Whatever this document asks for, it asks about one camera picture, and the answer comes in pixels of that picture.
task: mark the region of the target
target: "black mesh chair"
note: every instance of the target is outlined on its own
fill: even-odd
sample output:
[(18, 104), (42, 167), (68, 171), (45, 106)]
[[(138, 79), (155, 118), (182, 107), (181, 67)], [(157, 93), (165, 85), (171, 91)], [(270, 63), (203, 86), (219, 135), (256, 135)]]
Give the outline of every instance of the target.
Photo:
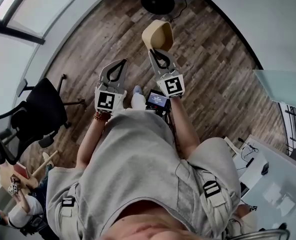
[(59, 93), (64, 79), (66, 75), (62, 75), (58, 90), (47, 78), (35, 87), (28, 86), (25, 79), (20, 83), (18, 96), (24, 91), (31, 92), (26, 101), (0, 115), (0, 162), (5, 158), (14, 165), (33, 142), (39, 141), (40, 146), (46, 148), (54, 142), (61, 126), (71, 125), (64, 106), (83, 104), (84, 99), (63, 103)]

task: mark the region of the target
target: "small screen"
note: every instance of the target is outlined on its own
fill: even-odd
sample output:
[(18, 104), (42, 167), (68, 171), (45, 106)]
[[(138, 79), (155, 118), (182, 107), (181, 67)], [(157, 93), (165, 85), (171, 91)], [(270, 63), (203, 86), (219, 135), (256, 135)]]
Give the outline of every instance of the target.
[(167, 98), (152, 92), (149, 96), (148, 102), (164, 107), (166, 105)]

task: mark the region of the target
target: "buckle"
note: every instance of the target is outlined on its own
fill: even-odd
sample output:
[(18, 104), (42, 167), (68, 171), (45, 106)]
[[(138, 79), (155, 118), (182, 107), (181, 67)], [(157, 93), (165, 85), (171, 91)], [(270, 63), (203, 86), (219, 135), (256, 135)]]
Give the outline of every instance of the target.
[(61, 202), (62, 207), (73, 207), (75, 200), (73, 196), (63, 198)]
[(220, 193), (220, 186), (215, 180), (209, 180), (203, 185), (204, 195), (209, 198), (215, 194)]

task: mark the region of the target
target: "shoe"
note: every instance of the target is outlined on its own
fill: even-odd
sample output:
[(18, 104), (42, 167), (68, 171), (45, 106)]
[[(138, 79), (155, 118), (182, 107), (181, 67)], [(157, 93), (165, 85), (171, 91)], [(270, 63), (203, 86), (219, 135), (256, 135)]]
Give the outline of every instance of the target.
[[(44, 161), (46, 161), (50, 158), (50, 156), (45, 152), (42, 153), (42, 156), (43, 156)], [(47, 163), (47, 165), (51, 165), (52, 168), (54, 167), (54, 163), (51, 160)]]
[(133, 94), (141, 94), (142, 95), (142, 89), (141, 89), (141, 87), (140, 86), (138, 86), (138, 85), (136, 85), (136, 86), (134, 86), (134, 88), (133, 88)]

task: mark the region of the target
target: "white sneaker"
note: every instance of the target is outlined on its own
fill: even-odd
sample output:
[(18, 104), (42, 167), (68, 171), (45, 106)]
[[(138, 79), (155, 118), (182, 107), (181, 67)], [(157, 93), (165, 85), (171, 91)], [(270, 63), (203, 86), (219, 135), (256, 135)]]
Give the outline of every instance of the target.
[[(50, 156), (45, 152), (42, 153), (42, 156), (43, 156), (44, 161), (46, 161), (50, 158)], [(47, 165), (51, 165), (52, 168), (54, 168), (54, 163), (51, 160), (47, 163)]]

